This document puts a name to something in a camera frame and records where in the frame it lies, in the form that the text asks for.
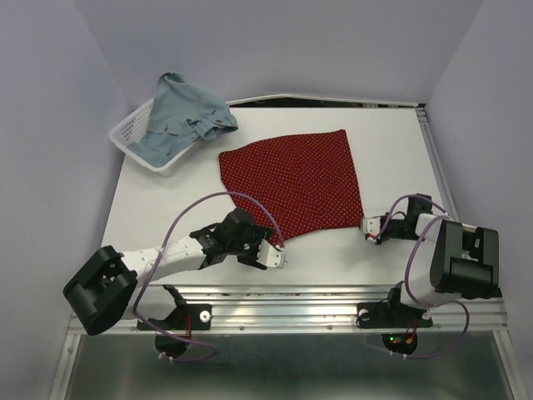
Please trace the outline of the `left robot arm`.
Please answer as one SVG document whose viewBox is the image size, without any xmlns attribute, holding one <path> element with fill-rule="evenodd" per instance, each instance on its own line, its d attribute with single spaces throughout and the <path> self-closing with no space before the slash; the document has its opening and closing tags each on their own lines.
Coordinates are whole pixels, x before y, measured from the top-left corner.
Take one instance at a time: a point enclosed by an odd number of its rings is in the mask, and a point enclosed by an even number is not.
<svg viewBox="0 0 533 400">
<path fill-rule="evenodd" d="M 255 224 L 253 216 L 240 208 L 222 222 L 189 233 L 165 246 L 119 252 L 100 247 L 74 274 L 62 290 L 73 312 L 90 336 L 106 332 L 123 319 L 134 319 L 134 302 L 144 317 L 177 328 L 186 309 L 179 302 L 163 300 L 167 291 L 141 292 L 145 283 L 172 274 L 199 271 L 234 256 L 241 264 L 266 270 L 259 262 L 261 250 L 270 246 L 273 230 Z"/>
</svg>

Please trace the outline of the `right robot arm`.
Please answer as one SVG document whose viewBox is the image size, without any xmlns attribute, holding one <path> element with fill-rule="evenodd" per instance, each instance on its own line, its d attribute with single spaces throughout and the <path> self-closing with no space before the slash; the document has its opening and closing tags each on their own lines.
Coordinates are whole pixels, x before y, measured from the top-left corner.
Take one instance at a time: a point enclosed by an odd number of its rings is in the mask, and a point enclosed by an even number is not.
<svg viewBox="0 0 533 400">
<path fill-rule="evenodd" d="M 415 243 L 403 280 L 383 305 L 389 323 L 402 325 L 412 317 L 413 308 L 428 310 L 461 299 L 502 297 L 499 233 L 453 220 L 430 196 L 404 195 L 389 212 L 366 218 L 362 227 L 366 239 L 376 245 L 391 239 Z M 412 279 L 416 253 L 425 242 L 434 244 L 430 266 Z"/>
</svg>

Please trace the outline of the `red polka dot skirt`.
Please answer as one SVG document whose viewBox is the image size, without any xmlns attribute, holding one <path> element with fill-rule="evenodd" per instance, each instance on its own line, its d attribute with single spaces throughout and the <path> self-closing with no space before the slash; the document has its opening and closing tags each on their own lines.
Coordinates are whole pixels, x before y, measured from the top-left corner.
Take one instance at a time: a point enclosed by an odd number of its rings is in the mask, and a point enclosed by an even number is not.
<svg viewBox="0 0 533 400">
<path fill-rule="evenodd" d="M 224 188 L 279 245 L 308 233 L 359 226 L 364 217 L 345 130 L 252 142 L 218 156 Z"/>
</svg>

